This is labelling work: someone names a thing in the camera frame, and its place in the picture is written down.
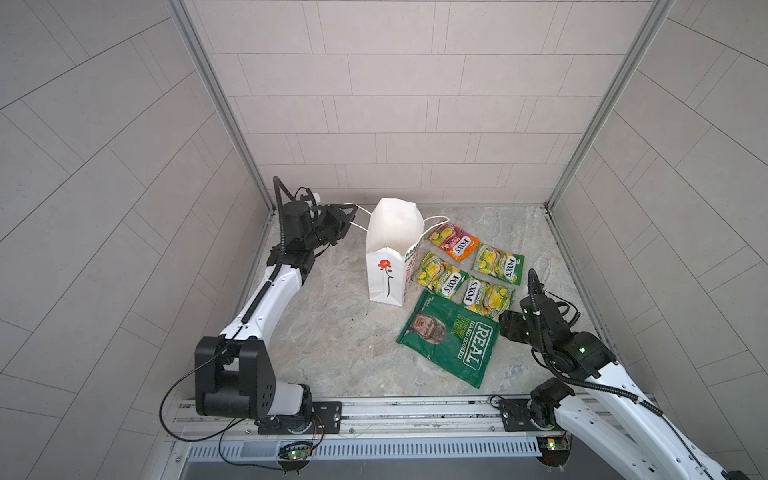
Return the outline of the floral white paper bag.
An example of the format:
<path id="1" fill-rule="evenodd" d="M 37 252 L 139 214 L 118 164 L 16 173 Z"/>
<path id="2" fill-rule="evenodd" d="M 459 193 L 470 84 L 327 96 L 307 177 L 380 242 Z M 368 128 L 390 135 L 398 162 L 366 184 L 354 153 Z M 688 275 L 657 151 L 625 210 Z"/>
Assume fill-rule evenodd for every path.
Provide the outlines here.
<path id="1" fill-rule="evenodd" d="M 353 225 L 366 233 L 369 299 L 402 307 L 420 242 L 450 219 L 444 215 L 423 217 L 415 203 L 397 198 L 382 198 L 372 211 L 357 204 L 355 207 L 368 216 L 366 226 Z"/>

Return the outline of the green Fox's spring tea bag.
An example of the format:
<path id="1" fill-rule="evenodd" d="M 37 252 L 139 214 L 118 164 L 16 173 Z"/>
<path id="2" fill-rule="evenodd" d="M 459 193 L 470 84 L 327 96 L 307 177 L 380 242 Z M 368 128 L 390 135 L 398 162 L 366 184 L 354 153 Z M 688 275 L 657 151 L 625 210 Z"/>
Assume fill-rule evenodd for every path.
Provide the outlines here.
<path id="1" fill-rule="evenodd" d="M 525 256 L 522 254 L 509 253 L 481 244 L 476 251 L 472 270 L 511 285 L 520 285 L 524 262 Z"/>

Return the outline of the green Real crisps bag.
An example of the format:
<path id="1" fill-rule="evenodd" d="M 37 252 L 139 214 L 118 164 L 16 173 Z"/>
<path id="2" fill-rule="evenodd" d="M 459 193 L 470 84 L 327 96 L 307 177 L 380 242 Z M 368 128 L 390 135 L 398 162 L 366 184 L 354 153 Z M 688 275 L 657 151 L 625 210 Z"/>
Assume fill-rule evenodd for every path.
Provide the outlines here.
<path id="1" fill-rule="evenodd" d="M 397 343 L 479 388 L 498 336 L 496 321 L 423 291 Z"/>

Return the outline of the orange pink Fox's candy bag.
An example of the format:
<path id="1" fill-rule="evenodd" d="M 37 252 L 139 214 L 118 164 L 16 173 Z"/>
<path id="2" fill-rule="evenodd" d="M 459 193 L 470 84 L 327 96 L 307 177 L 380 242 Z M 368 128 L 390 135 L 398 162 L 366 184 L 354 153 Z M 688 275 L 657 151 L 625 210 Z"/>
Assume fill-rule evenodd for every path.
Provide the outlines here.
<path id="1" fill-rule="evenodd" d="M 457 262 L 466 260 L 480 245 L 478 238 L 453 223 L 438 226 L 429 241 Z"/>

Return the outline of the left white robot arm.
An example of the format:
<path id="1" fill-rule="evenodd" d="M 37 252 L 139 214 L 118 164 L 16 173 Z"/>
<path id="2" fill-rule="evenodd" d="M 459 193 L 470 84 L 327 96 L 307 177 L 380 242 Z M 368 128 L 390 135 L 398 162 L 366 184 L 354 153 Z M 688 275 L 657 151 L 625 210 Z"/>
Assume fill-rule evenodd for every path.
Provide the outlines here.
<path id="1" fill-rule="evenodd" d="M 273 179 L 278 243 L 252 297 L 220 334 L 194 352 L 195 407 L 202 416 L 250 419 L 272 430 L 305 431 L 313 423 L 309 386 L 278 380 L 268 345 L 316 258 L 342 240 L 359 210 L 353 203 L 322 204 L 307 187 L 290 192 Z"/>

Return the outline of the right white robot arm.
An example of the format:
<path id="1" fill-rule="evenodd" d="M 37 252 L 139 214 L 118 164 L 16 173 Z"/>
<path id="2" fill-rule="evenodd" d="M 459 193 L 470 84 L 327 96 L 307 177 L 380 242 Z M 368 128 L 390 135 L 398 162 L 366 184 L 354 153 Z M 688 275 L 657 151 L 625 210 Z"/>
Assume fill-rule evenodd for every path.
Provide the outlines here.
<path id="1" fill-rule="evenodd" d="M 573 331 L 575 305 L 547 293 L 535 270 L 518 312 L 499 321 L 502 337 L 530 346 L 551 374 L 530 394 L 527 416 L 587 445 L 625 479 L 743 479 L 699 449 L 653 403 L 594 334 Z"/>

